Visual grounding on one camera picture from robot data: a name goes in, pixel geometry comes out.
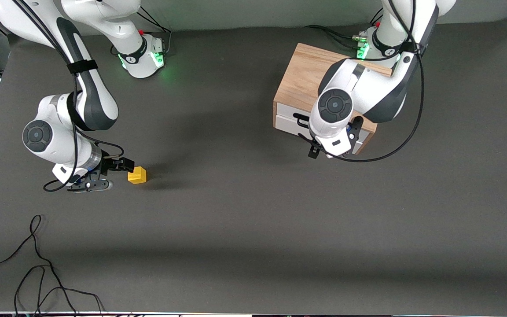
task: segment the yellow cube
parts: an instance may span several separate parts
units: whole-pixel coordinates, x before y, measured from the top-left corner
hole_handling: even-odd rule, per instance
[[[142,166],[137,166],[134,171],[129,172],[129,182],[132,184],[141,184],[146,182],[146,170]]]

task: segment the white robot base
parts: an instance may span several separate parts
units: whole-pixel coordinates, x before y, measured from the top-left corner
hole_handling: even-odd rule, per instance
[[[165,53],[163,52],[163,40],[149,34],[142,36],[146,43],[145,51],[137,60],[132,56],[118,54],[123,68],[134,78],[147,78],[155,74],[165,64]]]

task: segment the green light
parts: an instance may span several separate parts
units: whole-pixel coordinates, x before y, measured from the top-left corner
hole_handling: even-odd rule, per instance
[[[359,50],[357,50],[357,58],[365,59],[368,52],[369,52],[369,44],[365,43],[362,47],[359,48]]]
[[[158,68],[163,66],[163,54],[162,53],[150,52],[150,56]]]
[[[121,60],[121,63],[122,63],[122,68],[124,68],[126,70],[126,65],[125,65],[125,61],[122,60],[122,57],[120,54],[118,54],[118,58]]]

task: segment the gray tabletop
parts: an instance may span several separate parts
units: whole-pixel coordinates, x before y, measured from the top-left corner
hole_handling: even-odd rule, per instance
[[[272,128],[298,42],[340,51],[312,29],[180,32],[167,67],[137,80],[106,38],[87,37],[120,108],[92,135],[125,147],[150,180],[121,173],[112,190],[80,195],[42,191],[52,164],[21,143],[40,99],[70,92],[71,77],[50,48],[14,44],[0,84],[0,260],[41,213],[43,255],[110,311],[507,316],[507,20],[438,26],[420,128],[370,164],[311,160]],[[419,88],[417,77],[360,157],[406,138]],[[28,244],[0,268],[0,310],[36,263]],[[21,293],[26,309],[37,283]]]

